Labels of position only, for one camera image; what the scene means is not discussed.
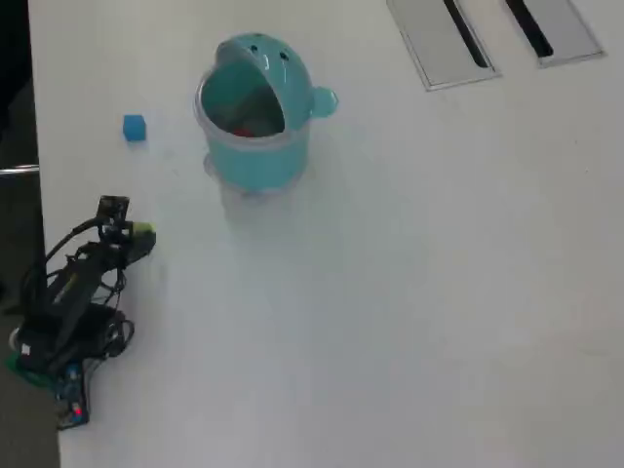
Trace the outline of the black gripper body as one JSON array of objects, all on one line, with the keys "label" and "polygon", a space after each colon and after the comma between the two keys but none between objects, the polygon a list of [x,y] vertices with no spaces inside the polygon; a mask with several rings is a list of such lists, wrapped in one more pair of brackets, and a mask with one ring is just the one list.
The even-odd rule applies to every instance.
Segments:
[{"label": "black gripper body", "polygon": [[129,265],[129,223],[126,220],[97,218],[97,241],[89,241],[77,250],[78,257],[102,256],[105,267]]}]

